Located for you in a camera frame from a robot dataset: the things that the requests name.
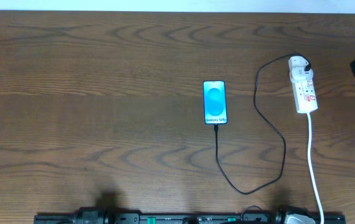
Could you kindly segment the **blue screen smartphone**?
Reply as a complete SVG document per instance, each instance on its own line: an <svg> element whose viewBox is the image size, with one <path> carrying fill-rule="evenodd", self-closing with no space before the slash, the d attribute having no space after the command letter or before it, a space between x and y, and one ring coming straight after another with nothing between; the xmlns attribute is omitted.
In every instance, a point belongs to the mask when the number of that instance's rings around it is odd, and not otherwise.
<svg viewBox="0 0 355 224"><path fill-rule="evenodd" d="M202 87L204 122L206 124L227 124L225 82L223 80L206 80Z"/></svg>

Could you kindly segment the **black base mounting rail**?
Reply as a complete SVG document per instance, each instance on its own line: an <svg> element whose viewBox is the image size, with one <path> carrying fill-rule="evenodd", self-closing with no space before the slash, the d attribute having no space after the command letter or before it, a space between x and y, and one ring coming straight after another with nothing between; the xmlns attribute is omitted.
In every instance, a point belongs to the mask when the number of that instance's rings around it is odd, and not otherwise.
<svg viewBox="0 0 355 224"><path fill-rule="evenodd" d="M241 213L123 213L121 210L82 207L73 213L40 213L34 224L345 224L346 217L327 213L324 218L315 212L286 206L276 211L251 206Z"/></svg>

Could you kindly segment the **white power strip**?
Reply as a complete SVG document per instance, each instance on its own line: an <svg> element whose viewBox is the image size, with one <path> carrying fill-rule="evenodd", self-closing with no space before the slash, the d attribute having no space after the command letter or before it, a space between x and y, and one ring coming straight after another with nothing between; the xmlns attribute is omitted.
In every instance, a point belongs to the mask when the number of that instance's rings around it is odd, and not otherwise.
<svg viewBox="0 0 355 224"><path fill-rule="evenodd" d="M292 87L297 113L307 114L318 109L315 88L312 80L293 82Z"/></svg>

